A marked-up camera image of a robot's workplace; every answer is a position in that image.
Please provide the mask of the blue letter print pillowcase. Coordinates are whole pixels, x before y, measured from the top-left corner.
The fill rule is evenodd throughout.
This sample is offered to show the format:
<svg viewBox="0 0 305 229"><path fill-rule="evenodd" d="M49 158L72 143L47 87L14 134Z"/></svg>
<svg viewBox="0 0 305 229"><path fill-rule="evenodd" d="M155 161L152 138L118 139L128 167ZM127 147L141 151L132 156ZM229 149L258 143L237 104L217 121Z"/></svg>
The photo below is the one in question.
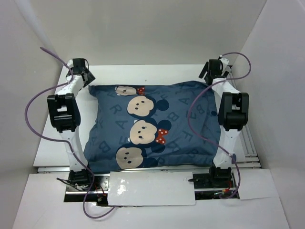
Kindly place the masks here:
<svg viewBox="0 0 305 229"><path fill-rule="evenodd" d="M205 84L100 85L89 93L98 102L84 149L93 172L212 164L221 129Z"/></svg>

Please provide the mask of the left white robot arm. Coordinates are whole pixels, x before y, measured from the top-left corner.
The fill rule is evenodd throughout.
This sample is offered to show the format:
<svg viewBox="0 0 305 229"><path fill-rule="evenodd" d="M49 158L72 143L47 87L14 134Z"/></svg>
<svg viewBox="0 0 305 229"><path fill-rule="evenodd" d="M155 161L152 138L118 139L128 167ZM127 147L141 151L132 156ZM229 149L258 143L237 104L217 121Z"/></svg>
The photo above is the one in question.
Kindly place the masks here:
<svg viewBox="0 0 305 229"><path fill-rule="evenodd" d="M66 144L69 160L67 184L78 190L89 190L94 185L93 175L88 171L79 136L81 114L76 97L79 91L95 80L89 71L89 62L84 58L71 59L67 63L70 69L66 75L67 84L56 94L47 97L51 125L60 134Z"/></svg>

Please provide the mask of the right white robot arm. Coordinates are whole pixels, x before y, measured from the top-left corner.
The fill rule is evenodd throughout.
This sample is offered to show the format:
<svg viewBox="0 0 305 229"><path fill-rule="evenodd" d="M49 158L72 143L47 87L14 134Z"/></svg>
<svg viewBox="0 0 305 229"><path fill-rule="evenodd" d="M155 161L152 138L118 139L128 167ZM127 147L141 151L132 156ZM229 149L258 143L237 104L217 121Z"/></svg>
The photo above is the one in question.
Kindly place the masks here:
<svg viewBox="0 0 305 229"><path fill-rule="evenodd" d="M243 127L248 122L249 94L235 89L227 80L228 59L207 61L199 75L215 94L218 123L221 135L213 165L209 169L208 182L213 187L231 184L232 164L236 162L234 147Z"/></svg>

